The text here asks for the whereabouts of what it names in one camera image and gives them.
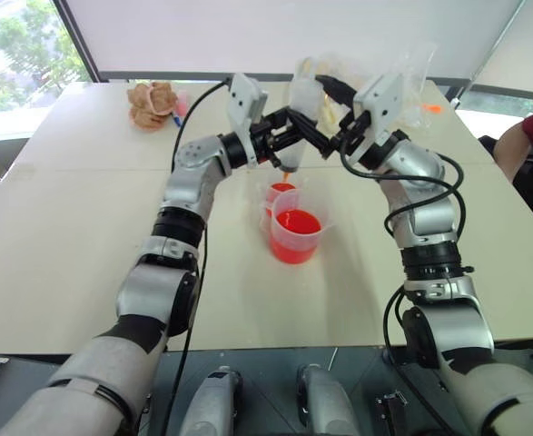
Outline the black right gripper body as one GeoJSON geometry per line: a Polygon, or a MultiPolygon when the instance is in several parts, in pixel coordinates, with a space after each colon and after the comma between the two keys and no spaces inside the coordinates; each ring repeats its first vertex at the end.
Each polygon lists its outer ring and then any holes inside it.
{"type": "Polygon", "coordinates": [[[340,130],[336,134],[339,147],[344,147],[345,154],[351,155],[365,139],[365,131],[370,127],[370,112],[363,111],[358,117],[349,111],[340,121],[340,130]]]}

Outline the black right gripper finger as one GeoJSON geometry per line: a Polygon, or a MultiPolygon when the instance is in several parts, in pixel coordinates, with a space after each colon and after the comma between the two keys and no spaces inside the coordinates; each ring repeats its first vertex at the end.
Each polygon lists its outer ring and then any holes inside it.
{"type": "Polygon", "coordinates": [[[294,109],[288,109],[288,118],[291,125],[299,132],[301,139],[313,145],[322,159],[328,159],[332,155],[335,147],[331,139],[317,129],[314,120],[294,109]]]}
{"type": "Polygon", "coordinates": [[[316,75],[315,79],[322,84],[324,93],[337,104],[352,106],[353,98],[357,91],[350,85],[329,75],[316,75]]]}

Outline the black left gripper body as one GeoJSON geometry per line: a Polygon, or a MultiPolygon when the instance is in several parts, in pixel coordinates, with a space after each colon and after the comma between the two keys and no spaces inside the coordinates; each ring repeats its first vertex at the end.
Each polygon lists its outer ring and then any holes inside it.
{"type": "Polygon", "coordinates": [[[251,125],[251,142],[259,164],[270,161],[273,166],[281,166],[281,159],[277,153],[289,146],[277,146],[276,134],[282,133],[286,129],[270,128],[265,119],[251,125]]]}

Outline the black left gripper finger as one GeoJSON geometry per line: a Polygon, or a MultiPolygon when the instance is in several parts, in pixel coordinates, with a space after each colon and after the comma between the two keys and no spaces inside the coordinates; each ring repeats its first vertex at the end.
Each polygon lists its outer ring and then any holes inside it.
{"type": "Polygon", "coordinates": [[[276,134],[277,146],[291,146],[304,138],[302,131],[296,126],[290,126],[284,132],[276,134]]]}
{"type": "Polygon", "coordinates": [[[265,116],[265,122],[270,128],[289,128],[292,127],[292,121],[289,116],[290,108],[284,106],[265,116]]]}

